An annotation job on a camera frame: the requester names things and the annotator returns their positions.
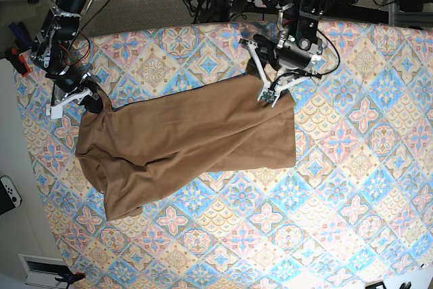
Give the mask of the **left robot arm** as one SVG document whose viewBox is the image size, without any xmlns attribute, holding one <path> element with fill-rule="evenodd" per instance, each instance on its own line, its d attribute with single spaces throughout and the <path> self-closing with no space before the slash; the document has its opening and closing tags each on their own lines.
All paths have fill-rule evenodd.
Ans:
<svg viewBox="0 0 433 289">
<path fill-rule="evenodd" d="M 282 94 L 307 79 L 321 79 L 315 70 L 325 45 L 317 36 L 327 0 L 279 0 L 277 38 L 255 34 L 241 39 L 256 66 L 263 85 L 257 100 L 275 106 Z"/>
</svg>

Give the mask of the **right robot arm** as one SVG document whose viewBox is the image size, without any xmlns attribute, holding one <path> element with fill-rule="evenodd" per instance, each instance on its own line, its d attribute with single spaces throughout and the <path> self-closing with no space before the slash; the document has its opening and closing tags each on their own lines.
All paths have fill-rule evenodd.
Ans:
<svg viewBox="0 0 433 289">
<path fill-rule="evenodd" d="M 78 102 L 86 111 L 99 114 L 104 104 L 97 83 L 90 73 L 80 70 L 80 60 L 70 53 L 73 42 L 81 33 L 82 15 L 93 0 L 52 1 L 30 50 L 31 62 L 45 71 L 45 77 L 53 82 L 46 114 L 51 119 L 59 119 L 63 116 L 64 106 L 70 102 Z"/>
</svg>

